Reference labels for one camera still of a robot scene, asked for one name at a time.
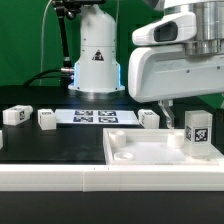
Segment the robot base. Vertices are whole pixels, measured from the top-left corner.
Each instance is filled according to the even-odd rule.
[[[89,100],[108,100],[116,97],[121,97],[125,95],[125,88],[121,87],[120,89],[113,92],[85,92],[77,89],[68,89],[70,96],[77,96]]]

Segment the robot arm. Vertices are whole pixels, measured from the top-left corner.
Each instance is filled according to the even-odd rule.
[[[164,17],[133,33],[133,42],[145,46],[129,61],[129,93],[136,101],[224,91],[223,4],[224,0],[166,0]]]
[[[70,69],[70,95],[88,99],[107,99],[124,94],[120,83],[120,65],[116,61],[116,23],[98,4],[106,0],[54,0],[53,6],[61,28],[64,55],[63,71],[72,67],[64,17],[73,20],[80,14],[80,58]]]

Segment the green wall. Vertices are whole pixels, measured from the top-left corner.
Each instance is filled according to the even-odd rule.
[[[0,85],[21,85],[40,72],[41,25],[48,0],[2,1],[0,7]],[[103,8],[116,16],[117,0],[107,0]],[[122,66],[122,84],[127,86],[128,60],[136,48],[131,40],[132,32],[162,14],[150,10],[142,0],[120,0],[118,24],[117,61]],[[80,51],[80,19],[66,20],[70,55],[75,62]],[[61,67],[62,50],[56,13],[48,11],[45,29],[44,70]],[[42,85],[58,85],[58,81],[44,80]],[[203,97],[214,107],[220,107],[220,94]]]

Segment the white cube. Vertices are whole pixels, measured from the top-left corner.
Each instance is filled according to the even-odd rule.
[[[158,129],[160,116],[152,110],[139,110],[138,111],[139,123],[146,129]]]
[[[3,147],[2,131],[0,131],[0,149]]]
[[[51,109],[38,110],[38,123],[42,130],[56,129],[56,116]]]
[[[191,156],[209,154],[212,117],[212,114],[204,110],[185,112],[185,143]]]
[[[28,119],[33,112],[31,106],[17,105],[3,111],[3,124],[6,125],[18,125]]]

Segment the white paper sheet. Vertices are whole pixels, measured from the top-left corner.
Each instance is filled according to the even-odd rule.
[[[57,109],[55,115],[57,123],[63,124],[139,125],[139,121],[133,111]]]

